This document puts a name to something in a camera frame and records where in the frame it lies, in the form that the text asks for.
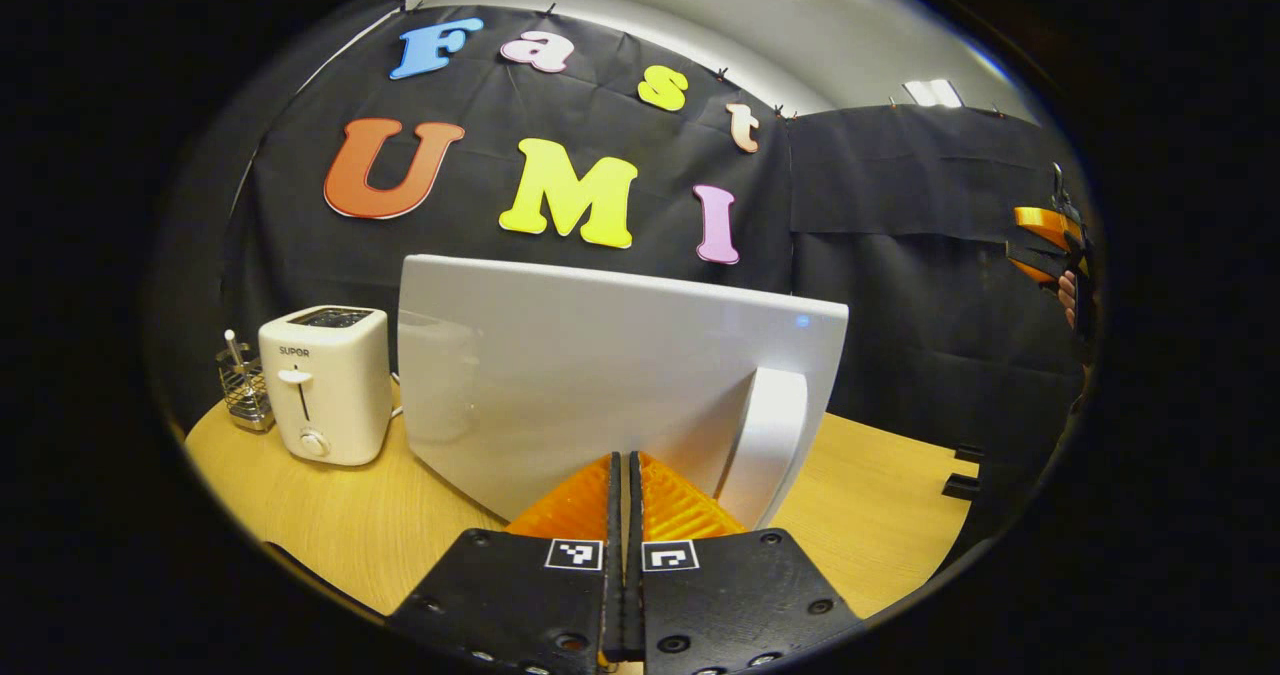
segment ceiling light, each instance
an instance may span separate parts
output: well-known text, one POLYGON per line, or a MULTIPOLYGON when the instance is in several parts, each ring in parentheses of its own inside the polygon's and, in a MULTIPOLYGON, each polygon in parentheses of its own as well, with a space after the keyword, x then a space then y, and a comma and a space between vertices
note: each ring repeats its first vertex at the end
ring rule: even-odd
POLYGON ((956 94, 955 87, 947 81, 911 81, 902 83, 902 87, 906 88, 906 92, 911 94, 911 100, 915 100, 916 105, 923 105, 924 108, 932 108, 933 105, 960 108, 964 105, 960 102, 960 96, 956 94))

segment black backdrop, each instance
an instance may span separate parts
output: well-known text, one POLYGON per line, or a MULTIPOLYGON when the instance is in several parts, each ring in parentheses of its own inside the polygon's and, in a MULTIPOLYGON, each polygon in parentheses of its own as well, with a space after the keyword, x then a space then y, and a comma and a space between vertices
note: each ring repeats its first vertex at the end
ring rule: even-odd
POLYGON ((1046 247, 1018 206, 1051 207, 1060 137, 972 109, 859 108, 796 119, 795 293, 850 306, 827 410, 984 451, 980 492, 943 566, 1004 526, 1080 393, 1062 307, 1005 259, 1046 247))
MULTIPOLYGON (((256 333, 270 319, 320 302, 378 307, 390 319, 394 368, 399 275, 411 254, 785 293, 791 286, 787 147, 783 128, 765 110, 763 101, 685 56, 573 18, 483 6, 398 13, 321 70, 262 140, 223 243, 225 316, 241 332, 256 333), (447 67, 389 79, 403 32, 463 18, 480 18, 484 28, 468 33, 447 67), (567 68, 543 73, 499 55, 503 44, 526 31, 571 40, 567 68), (637 97, 636 83, 649 65, 667 65, 689 79, 681 110, 637 97), (749 105, 760 122, 755 154, 740 151, 730 136, 724 106, 732 102, 749 105), (369 173, 375 188, 403 179, 417 147, 416 124, 452 123, 466 134, 448 147, 419 207, 385 220, 347 218, 324 202, 324 178, 343 127, 357 118, 403 124, 369 173), (561 237, 550 223, 536 236, 499 228, 498 215, 512 206, 525 168, 517 149, 524 138, 563 145, 579 177, 607 156, 637 168, 627 201, 630 247, 591 245, 576 229, 561 237), (696 184, 733 193, 730 223, 739 263, 721 265, 695 254, 703 237, 696 184)), ((549 220, 545 202, 541 211, 549 220)))

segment blue letter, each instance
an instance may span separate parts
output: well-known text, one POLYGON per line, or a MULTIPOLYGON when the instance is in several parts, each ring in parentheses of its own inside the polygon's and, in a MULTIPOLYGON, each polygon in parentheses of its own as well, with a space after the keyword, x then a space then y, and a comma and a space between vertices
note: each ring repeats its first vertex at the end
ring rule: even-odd
POLYGON ((401 40, 404 41, 404 59, 401 60, 399 68, 392 70, 392 79, 398 81, 420 73, 430 73, 448 65, 449 59, 440 55, 440 49, 449 53, 462 50, 467 36, 458 31, 475 32, 483 27, 484 20, 480 18, 467 18, 403 33, 401 40))

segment wooden table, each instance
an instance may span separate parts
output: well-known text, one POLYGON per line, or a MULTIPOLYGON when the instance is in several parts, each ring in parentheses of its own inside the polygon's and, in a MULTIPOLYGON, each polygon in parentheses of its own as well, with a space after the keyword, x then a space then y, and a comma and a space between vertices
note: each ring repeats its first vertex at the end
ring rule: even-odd
MULTIPOLYGON (((394 388, 399 402, 399 388, 394 388)), ((256 538, 389 615, 467 528, 506 521, 415 457, 404 419, 357 468, 302 460, 275 428, 256 434, 214 406, 187 435, 211 492, 256 538)), ((788 530, 836 590, 868 617, 924 584, 955 542, 969 502, 947 475, 977 475, 954 451, 827 415, 772 526, 788 530)))

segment toaster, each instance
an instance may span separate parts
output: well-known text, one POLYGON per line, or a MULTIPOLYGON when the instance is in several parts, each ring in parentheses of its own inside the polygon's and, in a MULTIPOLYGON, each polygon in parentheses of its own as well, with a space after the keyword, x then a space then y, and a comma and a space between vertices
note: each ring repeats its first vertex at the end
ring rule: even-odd
POLYGON ((320 305, 270 320, 257 339, 289 452, 333 465, 378 457, 392 414, 384 311, 320 305))

